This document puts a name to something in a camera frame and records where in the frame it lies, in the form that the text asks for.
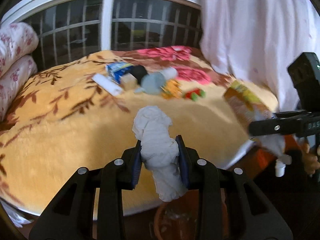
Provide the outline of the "right hand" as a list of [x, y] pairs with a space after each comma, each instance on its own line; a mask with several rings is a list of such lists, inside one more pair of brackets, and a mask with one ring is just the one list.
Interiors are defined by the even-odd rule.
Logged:
[[313, 175], [317, 170], [319, 170], [319, 161], [317, 157], [317, 153], [314, 154], [310, 150], [310, 145], [307, 141], [304, 141], [301, 145], [302, 150], [302, 162], [304, 164], [304, 170], [308, 175]]

